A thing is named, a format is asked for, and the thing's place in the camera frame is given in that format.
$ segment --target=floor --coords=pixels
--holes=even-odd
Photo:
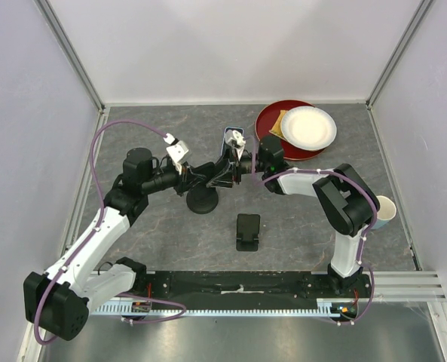
[[[93,316],[40,362],[444,362],[425,304],[372,305],[354,327],[314,318],[192,317],[131,327]]]
[[[109,120],[139,119],[170,132],[192,150],[190,164],[215,161],[223,130],[239,126],[255,134],[254,122],[263,105],[146,106],[112,108]],[[331,168],[349,163],[377,195],[392,196],[372,125],[362,104],[319,105],[337,124],[335,142],[316,158],[295,162],[305,168]],[[103,137],[96,170],[103,190],[110,190],[122,170],[126,152],[146,147],[164,156],[165,143],[142,127],[118,125]],[[210,214],[193,214],[170,189],[151,195],[149,207],[108,251],[103,261],[129,256],[159,270],[326,270],[333,253],[333,229],[317,199],[279,196],[256,188],[245,176],[239,186],[220,189],[218,207]],[[87,198],[81,229],[98,207],[93,186]],[[261,215],[259,251],[237,252],[239,213]],[[415,266],[400,218],[371,232],[363,258],[379,271],[408,271]]]

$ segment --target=white plate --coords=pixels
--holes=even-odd
[[[290,109],[282,118],[280,127],[289,143],[307,151],[325,149],[337,135],[332,117],[311,106]]]

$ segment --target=black round base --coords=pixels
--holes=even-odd
[[[218,205],[218,193],[214,187],[197,184],[188,191],[186,204],[188,209],[194,213],[199,213],[200,215],[211,213]]]

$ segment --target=black mounting plate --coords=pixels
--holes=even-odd
[[[310,271],[148,271],[138,278],[140,287],[132,293],[147,296],[145,288],[151,283],[152,297],[194,310],[315,309],[319,298],[353,299],[354,288],[360,298],[370,294],[368,275],[359,275],[340,292],[330,276]]]

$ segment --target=smartphone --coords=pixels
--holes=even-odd
[[[240,127],[226,127],[225,130],[223,131],[223,142],[222,142],[222,153],[220,155],[223,155],[225,153],[225,149],[227,148],[227,144],[225,143],[225,133],[228,130],[237,130],[238,132],[241,133],[242,136],[245,136],[245,134],[243,133],[243,128]]]

